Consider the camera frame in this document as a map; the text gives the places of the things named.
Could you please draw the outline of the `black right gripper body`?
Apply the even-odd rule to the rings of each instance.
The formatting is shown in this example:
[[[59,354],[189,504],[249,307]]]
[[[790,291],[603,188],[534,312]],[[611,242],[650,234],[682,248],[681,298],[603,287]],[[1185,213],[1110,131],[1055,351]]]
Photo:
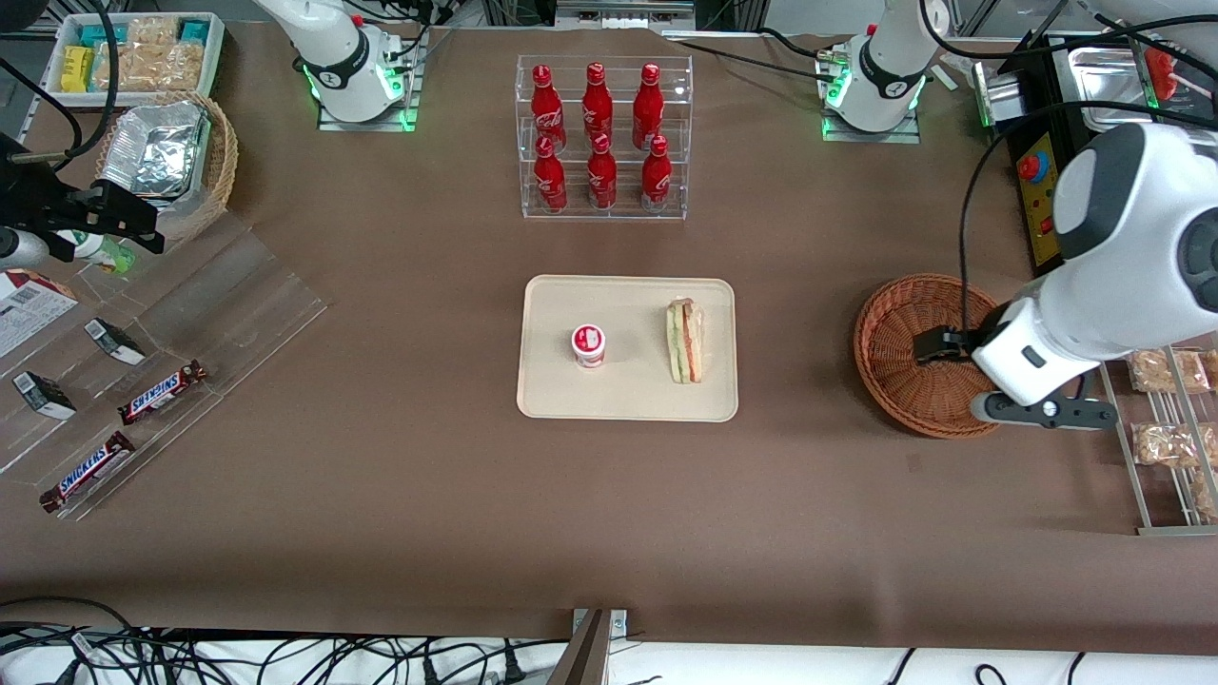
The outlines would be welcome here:
[[[72,262],[76,243],[61,236],[69,229],[69,188],[48,165],[16,165],[13,154],[26,152],[9,134],[1,134],[1,261]]]

